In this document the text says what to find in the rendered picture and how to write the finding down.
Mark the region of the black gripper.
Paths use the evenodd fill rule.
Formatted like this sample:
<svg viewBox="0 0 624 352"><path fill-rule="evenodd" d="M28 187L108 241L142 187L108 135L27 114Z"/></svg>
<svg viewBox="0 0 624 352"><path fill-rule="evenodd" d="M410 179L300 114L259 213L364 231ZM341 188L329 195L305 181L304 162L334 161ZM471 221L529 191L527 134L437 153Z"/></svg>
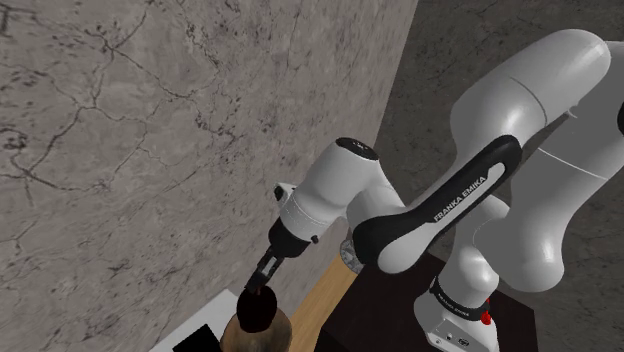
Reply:
<svg viewBox="0 0 624 352"><path fill-rule="evenodd" d="M249 293L259 292L268 284L284 258L300 256L311 244L319 241L319 227L309 221L283 220L278 217L268 233L271 248L260 258L251 277L245 284Z"/></svg>

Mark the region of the dark red round fruit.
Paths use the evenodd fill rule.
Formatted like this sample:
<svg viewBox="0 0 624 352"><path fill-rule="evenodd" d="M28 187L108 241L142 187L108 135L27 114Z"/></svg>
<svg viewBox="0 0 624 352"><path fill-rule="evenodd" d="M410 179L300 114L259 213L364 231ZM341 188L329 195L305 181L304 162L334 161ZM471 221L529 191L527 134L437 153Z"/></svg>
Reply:
<svg viewBox="0 0 624 352"><path fill-rule="evenodd" d="M276 311L277 298L269 286L262 286L253 292L245 288L240 294L236 306L239 325L247 333L267 330Z"/></svg>

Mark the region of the brown round bowl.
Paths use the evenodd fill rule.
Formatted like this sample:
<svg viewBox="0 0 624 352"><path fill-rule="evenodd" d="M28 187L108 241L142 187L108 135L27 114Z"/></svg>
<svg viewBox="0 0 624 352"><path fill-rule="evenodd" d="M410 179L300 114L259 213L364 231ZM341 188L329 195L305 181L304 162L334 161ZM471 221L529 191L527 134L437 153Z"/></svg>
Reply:
<svg viewBox="0 0 624 352"><path fill-rule="evenodd" d="M271 325L258 333L245 332L234 315L220 339L220 347L222 352L288 352L291 342L291 322L281 309L277 309Z"/></svg>

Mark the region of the grey speckled round disc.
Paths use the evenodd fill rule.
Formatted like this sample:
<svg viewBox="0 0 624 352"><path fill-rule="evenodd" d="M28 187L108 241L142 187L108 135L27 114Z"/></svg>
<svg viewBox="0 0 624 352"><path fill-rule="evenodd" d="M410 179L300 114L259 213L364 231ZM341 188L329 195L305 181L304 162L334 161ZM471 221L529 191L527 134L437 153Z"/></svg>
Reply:
<svg viewBox="0 0 624 352"><path fill-rule="evenodd" d="M355 252L354 243L351 239L345 239L341 243L340 257L343 263L347 266L347 268L354 272L356 275L358 275L362 271L364 265L359 261Z"/></svg>

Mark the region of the black flat rectangular thing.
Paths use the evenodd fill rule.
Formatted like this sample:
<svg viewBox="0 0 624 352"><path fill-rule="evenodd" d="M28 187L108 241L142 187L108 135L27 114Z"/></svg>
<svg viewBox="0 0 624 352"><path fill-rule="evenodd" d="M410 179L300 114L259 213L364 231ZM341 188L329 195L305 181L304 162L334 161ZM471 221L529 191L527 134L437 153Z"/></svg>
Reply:
<svg viewBox="0 0 624 352"><path fill-rule="evenodd" d="M173 347L173 352L223 352L220 342L207 324Z"/></svg>

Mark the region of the dark robot stand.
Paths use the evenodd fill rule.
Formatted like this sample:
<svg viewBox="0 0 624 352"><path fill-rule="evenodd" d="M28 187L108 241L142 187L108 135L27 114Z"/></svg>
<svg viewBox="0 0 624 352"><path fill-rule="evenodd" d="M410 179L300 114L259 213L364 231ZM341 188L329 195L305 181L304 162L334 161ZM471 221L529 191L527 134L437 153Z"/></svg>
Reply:
<svg viewBox="0 0 624 352"><path fill-rule="evenodd" d="M400 274L364 267L322 326L314 352L441 352L427 342L413 303L444 265L424 253ZM500 291L490 304L500 352L539 352L531 308Z"/></svg>

